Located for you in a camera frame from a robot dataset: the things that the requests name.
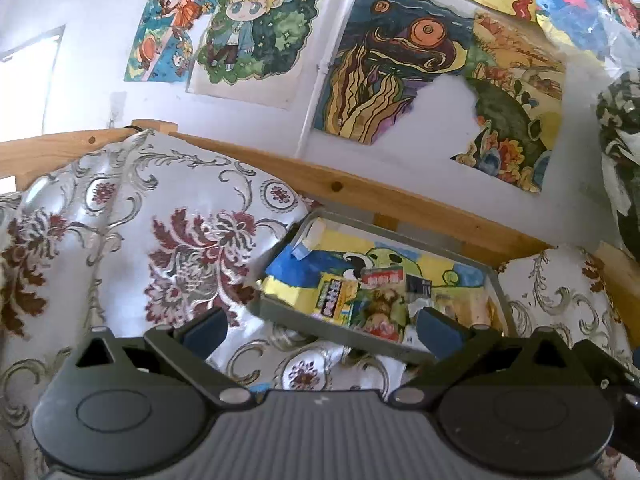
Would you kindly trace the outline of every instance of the gray tray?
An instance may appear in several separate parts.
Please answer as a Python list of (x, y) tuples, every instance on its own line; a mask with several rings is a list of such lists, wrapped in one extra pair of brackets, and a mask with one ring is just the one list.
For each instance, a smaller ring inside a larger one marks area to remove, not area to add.
[[(306, 235), (311, 222), (316, 218), (323, 218), (326, 220), (331, 220), (333, 222), (338, 222), (340, 224), (360, 229), (367, 233), (385, 237), (393, 242), (408, 245), (412, 248), (433, 253), (437, 256), (449, 258), (461, 264), (466, 264), (468, 266), (482, 270), (482, 272), (485, 273), (490, 283), (492, 284), (498, 302), (500, 304), (498, 315), (500, 316), (500, 321), (502, 323), (502, 326), (504, 327), (504, 335), (509, 336), (515, 334), (513, 319), (511, 318), (511, 313), (508, 310), (508, 303), (498, 282), (498, 274), (491, 267), (476, 262), (475, 260), (465, 258), (464, 256), (460, 256), (459, 254), (456, 254), (452, 251), (447, 251), (440, 247), (434, 247), (424, 242), (399, 235), (396, 232), (388, 231), (386, 229), (382, 229), (380, 227), (376, 227), (359, 220), (354, 220), (342, 215), (338, 215), (326, 211), (322, 208), (314, 210), (309, 216), (306, 217), (305, 221), (303, 221), (302, 225), (300, 226), (299, 231), (290, 243), (295, 244), (299, 242), (300, 239)], [(316, 319), (308, 314), (304, 314), (303, 312), (299, 312), (293, 309), (293, 307), (289, 306), (287, 303), (284, 303), (281, 300), (278, 300), (277, 298), (269, 297), (263, 293), (257, 294), (254, 297), (253, 301), (251, 301), (248, 305), (248, 309), (252, 314), (254, 314), (254, 316), (258, 316), (263, 319), (273, 321), (274, 323), (287, 326), (288, 328), (296, 330), (297, 332), (315, 335), (323, 339), (327, 339), (328, 341), (332, 341), (351, 348), (357, 348), (372, 354), (387, 355), (389, 357), (398, 359), (399, 361), (412, 364), (421, 364), (424, 362), (436, 361), (434, 355), (429, 351), (414, 348), (402, 343), (385, 340), (366, 332), (354, 330), (353, 328), (348, 326), (340, 326), (325, 322), (321, 319)], [(421, 320), (424, 321), (424, 318), (421, 319), (422, 314), (424, 313), (418, 313), (417, 319), (415, 321), (415, 329), (420, 342), (428, 348), (429, 342), (424, 336), (424, 324), (421, 322)]]

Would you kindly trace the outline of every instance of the blue jacket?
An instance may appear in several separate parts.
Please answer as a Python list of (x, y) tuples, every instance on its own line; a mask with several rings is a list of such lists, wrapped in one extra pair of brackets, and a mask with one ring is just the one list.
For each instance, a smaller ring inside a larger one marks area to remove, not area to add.
[[(216, 47), (222, 47), (229, 41), (233, 27), (229, 27), (225, 32), (213, 38)], [(244, 22), (238, 35), (238, 50), (247, 50), (254, 47), (254, 22)]]

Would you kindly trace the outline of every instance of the ribbed gray surface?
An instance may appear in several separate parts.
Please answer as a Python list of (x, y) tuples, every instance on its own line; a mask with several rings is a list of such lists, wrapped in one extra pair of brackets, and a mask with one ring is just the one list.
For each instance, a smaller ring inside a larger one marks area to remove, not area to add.
[[(271, 392), (222, 415), (189, 457), (153, 480), (498, 480), (445, 446), (419, 413), (374, 392)], [(598, 478), (590, 470), (572, 480)], [(49, 480), (72, 480), (54, 472)]]

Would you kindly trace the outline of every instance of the yellow packet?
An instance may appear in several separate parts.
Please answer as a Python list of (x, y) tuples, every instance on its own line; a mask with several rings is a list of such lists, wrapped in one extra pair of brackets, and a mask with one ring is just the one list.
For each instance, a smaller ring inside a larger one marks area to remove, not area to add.
[(356, 281), (322, 272), (312, 315), (338, 325), (348, 325), (353, 309), (351, 301), (356, 297), (359, 285)]

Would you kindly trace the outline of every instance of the wall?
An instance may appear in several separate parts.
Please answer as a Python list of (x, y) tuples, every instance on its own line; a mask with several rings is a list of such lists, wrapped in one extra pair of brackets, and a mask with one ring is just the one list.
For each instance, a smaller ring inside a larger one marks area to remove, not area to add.
[[(450, 132), (477, 133), (475, 97), (460, 78), (441, 76), (420, 91), (414, 111), (373, 146), (321, 132), (303, 133), (318, 64), (332, 58), (346, 10), (325, 0), (290, 110), (187, 94), (184, 84), (125, 83), (131, 41), (146, 0), (0, 0), (0, 52), (66, 25), (50, 89), (45, 132), (107, 127), (110, 95), (126, 92), (124, 125), (136, 118), (173, 121), (189, 134), (228, 140), (366, 176), (501, 222), (549, 243), (594, 249), (615, 240), (602, 185), (597, 121), (581, 66), (569, 66), (561, 134), (539, 196), (457, 164)], [(436, 0), (473, 13), (468, 0)], [(194, 43), (204, 20), (191, 35)]]

